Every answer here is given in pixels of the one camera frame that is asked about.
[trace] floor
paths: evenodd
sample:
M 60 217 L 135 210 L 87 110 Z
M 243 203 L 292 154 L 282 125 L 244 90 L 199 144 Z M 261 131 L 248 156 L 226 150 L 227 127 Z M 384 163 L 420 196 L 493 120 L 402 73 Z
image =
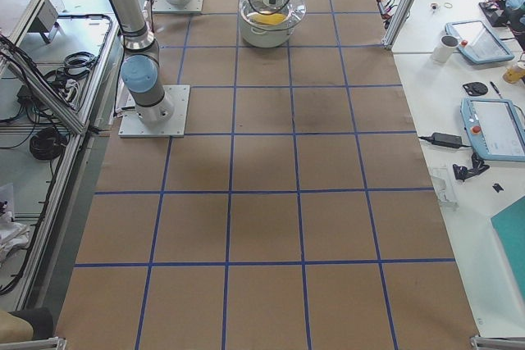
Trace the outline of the floor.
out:
M 273 49 L 238 0 L 155 16 L 183 139 L 106 156 L 71 349 L 468 349 L 476 326 L 374 0 L 305 0 Z

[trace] pot handle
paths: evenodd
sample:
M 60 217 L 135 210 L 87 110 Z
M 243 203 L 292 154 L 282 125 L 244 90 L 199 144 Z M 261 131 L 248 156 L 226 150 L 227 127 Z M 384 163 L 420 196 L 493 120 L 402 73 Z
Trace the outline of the pot handle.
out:
M 266 33 L 268 33 L 266 30 L 260 30 L 260 29 L 256 29 L 254 27 L 251 27 L 250 30 L 252 31 L 253 34 L 256 34 L 258 36 L 263 36 L 265 35 Z

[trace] person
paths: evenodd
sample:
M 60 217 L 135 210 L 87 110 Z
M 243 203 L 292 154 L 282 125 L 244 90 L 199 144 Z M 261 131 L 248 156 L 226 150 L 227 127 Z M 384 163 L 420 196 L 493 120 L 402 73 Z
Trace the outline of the person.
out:
M 525 49 L 525 0 L 492 0 L 504 1 L 504 13 L 509 19 L 509 27 L 519 44 Z

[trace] teal folder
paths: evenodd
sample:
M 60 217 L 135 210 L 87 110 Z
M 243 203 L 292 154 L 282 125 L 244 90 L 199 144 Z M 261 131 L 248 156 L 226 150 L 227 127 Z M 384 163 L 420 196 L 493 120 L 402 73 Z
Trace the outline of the teal folder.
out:
M 525 299 L 525 197 L 492 218 L 514 278 Z

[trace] pen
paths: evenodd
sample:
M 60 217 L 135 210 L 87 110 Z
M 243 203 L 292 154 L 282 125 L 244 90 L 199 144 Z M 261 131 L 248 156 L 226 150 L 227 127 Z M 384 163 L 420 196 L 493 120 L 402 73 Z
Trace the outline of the pen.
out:
M 494 83 L 493 83 L 492 81 L 491 81 L 491 86 L 492 86 L 492 88 L 494 89 L 494 91 L 495 91 L 496 93 L 498 93 L 498 96 L 500 96 L 500 98 L 503 98 L 503 97 L 501 96 L 500 90 L 496 88 L 496 86 L 494 85 Z

